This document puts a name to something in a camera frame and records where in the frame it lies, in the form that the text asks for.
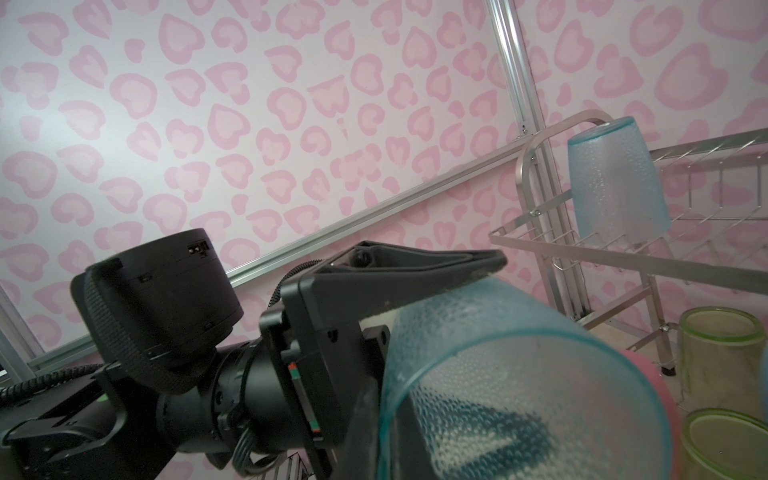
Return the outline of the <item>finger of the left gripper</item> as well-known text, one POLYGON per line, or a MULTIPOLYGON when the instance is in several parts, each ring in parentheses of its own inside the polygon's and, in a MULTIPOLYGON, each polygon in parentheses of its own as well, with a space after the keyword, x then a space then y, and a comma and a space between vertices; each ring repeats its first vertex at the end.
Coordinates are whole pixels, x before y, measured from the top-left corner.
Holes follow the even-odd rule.
POLYGON ((377 478, 380 385, 367 377, 360 388, 338 463, 341 480, 377 478))
POLYGON ((287 282, 287 321, 294 330, 343 330, 506 265, 497 249, 437 251, 363 241, 287 282))

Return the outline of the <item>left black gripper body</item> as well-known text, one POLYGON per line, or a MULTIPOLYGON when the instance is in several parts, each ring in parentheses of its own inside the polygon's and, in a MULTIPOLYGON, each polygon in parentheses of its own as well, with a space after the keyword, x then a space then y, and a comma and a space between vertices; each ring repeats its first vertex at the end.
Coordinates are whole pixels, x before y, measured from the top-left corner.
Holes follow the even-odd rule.
POLYGON ((380 385, 390 332, 364 321, 339 330, 294 330, 287 282, 326 259, 289 270, 260 319, 259 339, 226 348, 198 386, 162 396, 156 424, 174 450, 259 478, 303 450, 319 479, 339 479, 345 435, 363 381, 380 385))

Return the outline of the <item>teal plastic cup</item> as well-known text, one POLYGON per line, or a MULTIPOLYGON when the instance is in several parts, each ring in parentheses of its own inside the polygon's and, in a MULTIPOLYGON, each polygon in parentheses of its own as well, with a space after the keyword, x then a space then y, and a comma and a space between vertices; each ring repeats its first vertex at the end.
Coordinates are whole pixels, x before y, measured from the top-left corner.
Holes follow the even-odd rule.
POLYGON ((495 277, 396 312, 381 479, 667 479, 661 400, 624 354, 495 277))
POLYGON ((634 117, 571 137, 567 160, 582 240, 634 245, 667 233, 671 217, 662 182, 634 117))

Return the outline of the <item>pink plastic cup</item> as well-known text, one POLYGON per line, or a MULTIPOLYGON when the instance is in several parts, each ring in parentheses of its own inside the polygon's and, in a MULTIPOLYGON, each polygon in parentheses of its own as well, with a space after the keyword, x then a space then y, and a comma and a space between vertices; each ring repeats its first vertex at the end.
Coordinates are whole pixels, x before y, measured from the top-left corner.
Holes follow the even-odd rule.
POLYGON ((677 480, 681 475, 682 421, 672 392, 664 382, 665 376, 661 374, 661 372, 657 369, 651 360, 642 354, 627 350, 621 350, 620 353, 623 354, 645 376, 660 399, 672 436, 673 453, 671 473, 669 474, 669 478, 677 480))

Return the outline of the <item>green plastic cup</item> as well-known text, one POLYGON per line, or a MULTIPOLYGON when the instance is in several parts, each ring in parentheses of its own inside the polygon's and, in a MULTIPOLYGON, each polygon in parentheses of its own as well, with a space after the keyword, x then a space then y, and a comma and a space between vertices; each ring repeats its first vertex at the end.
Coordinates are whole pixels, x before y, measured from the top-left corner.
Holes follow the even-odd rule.
POLYGON ((766 345, 765 328, 750 313, 712 306, 685 311, 677 362, 683 404, 763 419, 759 370, 766 345))
POLYGON ((682 425, 681 479, 766 479, 767 424, 725 409, 702 409, 682 425))

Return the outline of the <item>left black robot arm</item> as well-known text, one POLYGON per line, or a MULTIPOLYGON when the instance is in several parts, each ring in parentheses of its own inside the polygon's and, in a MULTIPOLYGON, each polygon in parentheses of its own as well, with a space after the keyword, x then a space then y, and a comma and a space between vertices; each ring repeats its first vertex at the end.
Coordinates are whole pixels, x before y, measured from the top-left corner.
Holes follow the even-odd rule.
POLYGON ((179 453, 243 477, 303 450, 319 479, 376 475, 390 332, 364 319, 501 270, 498 250, 363 241, 295 266, 255 340, 211 240, 187 230, 97 262, 71 297, 102 357, 1 392, 5 479, 154 479, 179 453))

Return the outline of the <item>left aluminium frame beam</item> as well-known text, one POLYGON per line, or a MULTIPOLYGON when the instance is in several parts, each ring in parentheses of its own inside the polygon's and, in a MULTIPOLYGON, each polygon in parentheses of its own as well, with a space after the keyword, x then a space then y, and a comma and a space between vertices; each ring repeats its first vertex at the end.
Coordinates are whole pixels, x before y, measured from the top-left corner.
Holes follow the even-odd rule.
MULTIPOLYGON (((469 164, 442 174, 422 185, 397 194, 357 214, 351 215, 333 225, 291 242, 267 255, 248 262, 228 273, 230 283, 239 287, 259 277, 265 276, 280 267, 297 261, 330 244, 343 240, 374 224, 395 216, 417 204, 481 176, 493 169, 514 160, 525 143, 533 135, 523 134, 509 145, 503 146, 469 164)), ((89 336, 75 340, 51 352, 26 359, 20 346, 15 346, 10 335, 1 334, 1 381, 24 381, 38 374, 47 373, 71 365, 96 352, 96 347, 89 336)))

